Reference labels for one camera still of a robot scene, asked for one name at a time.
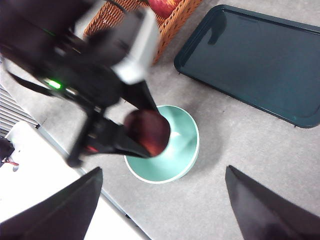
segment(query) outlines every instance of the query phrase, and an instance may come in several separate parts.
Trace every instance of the red apple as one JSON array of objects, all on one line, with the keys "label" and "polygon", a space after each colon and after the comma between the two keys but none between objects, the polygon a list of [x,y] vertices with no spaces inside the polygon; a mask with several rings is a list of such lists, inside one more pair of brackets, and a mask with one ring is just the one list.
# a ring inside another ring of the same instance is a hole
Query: red apple
[{"label": "red apple", "polygon": [[141,144],[152,157],[165,150],[169,137],[169,122],[154,110],[135,110],[123,123],[127,135]]},{"label": "red apple", "polygon": [[167,19],[181,0],[148,0],[151,9],[160,17]]}]

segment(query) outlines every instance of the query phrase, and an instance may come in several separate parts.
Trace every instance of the woven basket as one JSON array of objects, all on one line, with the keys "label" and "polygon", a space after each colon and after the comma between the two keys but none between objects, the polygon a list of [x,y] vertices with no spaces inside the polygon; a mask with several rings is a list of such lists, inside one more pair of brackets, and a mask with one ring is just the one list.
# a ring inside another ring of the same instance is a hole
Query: woven basket
[{"label": "woven basket", "polygon": [[[157,15],[156,19],[160,30],[160,40],[153,63],[158,61],[171,39],[176,35],[201,1],[202,0],[182,0],[167,19]],[[127,11],[136,10],[139,7],[148,7],[147,3],[140,0],[116,0],[116,2]],[[90,36],[97,31],[112,28],[118,24],[122,18],[122,11],[107,1],[85,28],[84,36]]]}]

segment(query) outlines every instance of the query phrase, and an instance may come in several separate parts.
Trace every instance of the green bowl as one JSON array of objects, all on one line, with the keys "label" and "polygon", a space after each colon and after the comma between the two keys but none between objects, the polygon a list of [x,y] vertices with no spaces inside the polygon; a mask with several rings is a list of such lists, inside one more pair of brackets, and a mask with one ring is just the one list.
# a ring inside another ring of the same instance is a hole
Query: green bowl
[{"label": "green bowl", "polygon": [[177,106],[158,106],[171,128],[169,142],[158,156],[124,156],[129,170],[150,184],[164,184],[181,178],[195,164],[199,152],[199,131],[189,113]]}]

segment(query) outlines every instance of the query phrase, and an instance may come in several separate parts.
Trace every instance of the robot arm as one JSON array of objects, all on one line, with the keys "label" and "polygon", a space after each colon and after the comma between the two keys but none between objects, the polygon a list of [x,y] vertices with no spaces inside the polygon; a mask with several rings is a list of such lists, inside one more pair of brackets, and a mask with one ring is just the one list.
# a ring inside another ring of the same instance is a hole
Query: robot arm
[{"label": "robot arm", "polygon": [[[120,98],[140,110],[158,112],[144,81],[158,43],[154,13],[150,9],[129,12],[118,27],[81,40],[69,28],[93,3],[0,1],[1,54],[44,83],[47,95],[73,101],[87,114],[66,160],[71,167],[81,164],[82,153],[150,157],[144,146],[127,135],[123,125],[104,118],[104,113]],[[42,92],[40,86],[11,75],[25,87]]]}]

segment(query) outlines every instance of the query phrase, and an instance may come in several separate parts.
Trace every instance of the dark green tray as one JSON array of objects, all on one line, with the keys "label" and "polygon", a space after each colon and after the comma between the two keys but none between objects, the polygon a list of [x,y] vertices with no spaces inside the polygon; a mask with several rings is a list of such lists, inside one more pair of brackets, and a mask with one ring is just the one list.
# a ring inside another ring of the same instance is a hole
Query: dark green tray
[{"label": "dark green tray", "polygon": [[320,27],[218,5],[174,65],[301,128],[320,123]]}]

